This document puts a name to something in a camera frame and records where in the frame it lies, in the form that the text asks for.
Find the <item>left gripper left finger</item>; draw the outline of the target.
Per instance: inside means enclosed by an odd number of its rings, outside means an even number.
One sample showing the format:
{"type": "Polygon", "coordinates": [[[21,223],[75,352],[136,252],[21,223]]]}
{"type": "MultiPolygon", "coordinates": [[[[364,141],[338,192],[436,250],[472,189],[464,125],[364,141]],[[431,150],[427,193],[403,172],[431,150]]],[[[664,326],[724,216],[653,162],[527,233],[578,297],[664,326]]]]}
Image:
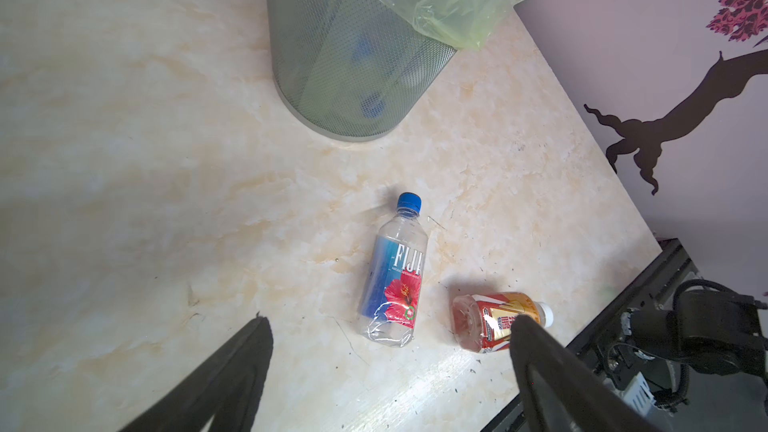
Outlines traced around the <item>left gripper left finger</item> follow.
{"type": "Polygon", "coordinates": [[[249,431],[274,350],[269,320],[257,316],[125,431],[249,431]]]}

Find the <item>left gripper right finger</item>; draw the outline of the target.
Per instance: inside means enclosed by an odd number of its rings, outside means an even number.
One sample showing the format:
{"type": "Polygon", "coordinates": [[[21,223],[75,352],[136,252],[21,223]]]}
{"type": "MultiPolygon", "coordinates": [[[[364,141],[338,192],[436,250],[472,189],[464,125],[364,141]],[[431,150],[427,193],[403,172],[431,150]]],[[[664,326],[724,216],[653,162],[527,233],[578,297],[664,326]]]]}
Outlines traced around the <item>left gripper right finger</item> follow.
{"type": "Polygon", "coordinates": [[[529,316],[511,326],[509,352],[531,431],[655,431],[529,316]]]}

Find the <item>Fiji bottle pink flower label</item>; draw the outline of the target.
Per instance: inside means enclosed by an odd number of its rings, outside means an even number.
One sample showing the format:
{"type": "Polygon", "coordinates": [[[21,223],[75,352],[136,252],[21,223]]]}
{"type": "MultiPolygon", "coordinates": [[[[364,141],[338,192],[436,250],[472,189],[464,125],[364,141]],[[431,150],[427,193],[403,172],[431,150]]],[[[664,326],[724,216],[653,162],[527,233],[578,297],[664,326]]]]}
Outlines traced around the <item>Fiji bottle pink flower label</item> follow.
{"type": "Polygon", "coordinates": [[[421,208],[420,196],[403,192],[376,235],[358,309],[358,329],[373,342],[404,347],[413,339],[428,246],[421,208]]]}

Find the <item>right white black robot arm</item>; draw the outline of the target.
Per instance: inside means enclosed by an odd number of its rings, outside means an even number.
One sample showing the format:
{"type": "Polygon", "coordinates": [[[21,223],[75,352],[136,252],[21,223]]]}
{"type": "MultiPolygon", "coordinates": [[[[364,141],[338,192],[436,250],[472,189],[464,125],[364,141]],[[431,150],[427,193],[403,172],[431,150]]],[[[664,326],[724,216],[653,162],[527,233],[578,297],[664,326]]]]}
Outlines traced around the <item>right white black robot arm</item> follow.
{"type": "Polygon", "coordinates": [[[767,337],[759,313],[767,303],[706,279],[678,285],[670,309],[629,309],[619,338],[599,349],[609,377],[636,360],[662,360],[672,367],[672,385],[650,390],[654,406],[676,412],[688,402],[693,371],[705,375],[748,374],[767,380],[767,337]]]}

